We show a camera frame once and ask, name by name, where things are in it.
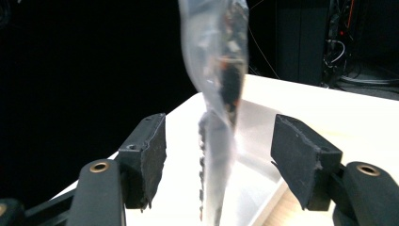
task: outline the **cable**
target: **cable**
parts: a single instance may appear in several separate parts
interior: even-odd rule
[[[346,70],[346,63],[347,63],[347,59],[345,60],[345,63],[343,64],[343,73],[345,73],[345,70]]]
[[[335,3],[335,4],[337,4],[338,13],[341,13],[341,10],[340,10],[340,0],[336,0],[336,3]]]
[[[399,85],[399,79],[367,80],[367,79],[350,78],[345,76],[341,76],[340,79],[344,82],[359,84],[359,85],[375,85],[375,86]]]
[[[343,2],[343,8],[341,9],[341,12],[342,13],[344,13],[345,12],[345,9],[346,9],[346,3],[348,2],[349,0],[345,0],[344,2]]]
[[[328,65],[328,63],[326,62],[326,60],[325,60],[324,58],[323,58],[323,62],[325,62],[326,66],[327,66],[328,68],[334,68],[334,66]]]
[[[384,92],[391,92],[391,93],[399,94],[399,91],[396,91],[396,90],[378,89],[378,88],[373,88],[373,87],[370,87],[370,86],[352,86],[352,87],[348,87],[348,86],[335,85],[334,88],[342,90],[342,91],[347,91],[347,92],[352,92],[352,91],[349,91],[348,89],[371,89],[371,90],[378,90],[378,91],[384,91]]]
[[[348,18],[348,24],[346,25],[347,28],[349,28],[352,20],[352,12],[353,12],[353,6],[354,6],[355,0],[352,0],[350,4],[350,10],[349,10],[349,18]]]
[[[331,60],[330,63],[333,63],[333,62],[337,61],[338,59],[340,59],[343,56],[343,54],[345,53],[345,44],[343,44],[343,42],[339,41],[339,40],[327,40],[327,42],[328,43],[332,43],[332,42],[339,43],[343,47],[343,50],[341,51],[340,55],[337,56],[335,59]]]
[[[257,72],[258,70],[257,70],[255,67],[252,68],[252,66],[250,66],[250,64],[248,64],[248,67],[249,67],[249,69],[251,70],[251,73],[252,73],[252,74],[262,76],[259,72]]]
[[[257,7],[259,4],[261,4],[263,1],[264,1],[264,0],[261,0],[261,1],[259,1],[257,4],[255,4],[255,6],[251,7],[251,8],[249,9],[249,12],[250,12],[251,10],[253,10],[255,7]],[[272,70],[273,74],[274,74],[278,79],[280,79],[279,76],[277,75],[276,71],[273,69],[272,65],[270,64],[269,60],[267,60],[266,56],[264,55],[264,53],[263,53],[261,47],[259,46],[258,42],[256,41],[255,37],[253,36],[252,30],[250,29],[250,26],[249,26],[249,25],[248,25],[248,30],[249,30],[250,36],[251,36],[252,39],[253,39],[253,42],[255,43],[256,47],[257,47],[258,50],[259,50],[259,52],[261,52],[261,54],[262,54],[264,60],[266,61],[267,65],[269,65],[269,67],[270,67],[270,69]]]

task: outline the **black background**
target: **black background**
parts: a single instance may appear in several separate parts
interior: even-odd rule
[[[0,31],[0,198],[26,207],[50,199],[141,119],[196,93],[177,1],[22,0],[11,12]],[[272,64],[274,17],[271,1],[250,17]],[[271,75],[251,37],[249,51]]]

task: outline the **white surface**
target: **white surface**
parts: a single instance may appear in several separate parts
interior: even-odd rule
[[[253,75],[246,76],[243,99],[236,133],[240,157],[231,178],[235,186],[229,186],[223,210],[233,224],[262,225],[286,188],[270,164],[276,113],[304,121],[343,151],[344,164],[368,162],[399,181],[399,102]],[[162,181],[151,210],[127,210],[128,225],[200,224],[198,121],[204,111],[197,94],[167,115]]]

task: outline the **brass grommet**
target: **brass grommet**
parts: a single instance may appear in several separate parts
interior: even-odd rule
[[[357,165],[356,168],[362,173],[367,174],[369,176],[379,176],[381,174],[378,169],[369,165],[364,165],[364,164]]]
[[[0,203],[0,217],[4,215],[7,211],[7,205],[4,203]]]
[[[109,164],[107,162],[99,162],[90,167],[91,172],[102,172],[106,171],[109,168]]]

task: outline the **transparent plastic bag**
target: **transparent plastic bag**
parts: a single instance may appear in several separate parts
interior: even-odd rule
[[[234,164],[234,127],[247,73],[247,2],[179,0],[182,47],[188,74],[207,112],[199,127],[204,151],[203,221],[219,225]]]

